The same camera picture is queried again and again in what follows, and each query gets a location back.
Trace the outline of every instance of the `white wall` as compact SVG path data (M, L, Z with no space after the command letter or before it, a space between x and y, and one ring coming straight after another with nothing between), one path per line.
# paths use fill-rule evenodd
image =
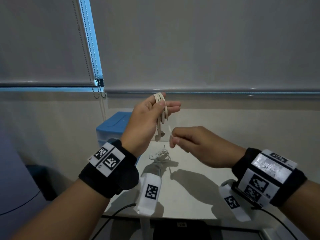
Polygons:
M1 92L0 119L25 163L47 166L61 193L98 149L95 128L117 111L131 111L143 97L95 100L89 92ZM170 98L182 101L182 110L169 118L172 128L203 125L243 147L271 149L298 162L307 177L320 183L320 101L168 94Z

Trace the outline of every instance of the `right hand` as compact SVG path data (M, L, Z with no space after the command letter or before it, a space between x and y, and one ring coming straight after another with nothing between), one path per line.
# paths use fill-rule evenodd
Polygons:
M212 168L232 168L246 152L245 148L217 136L203 126L176 127L172 136L171 148L178 145Z

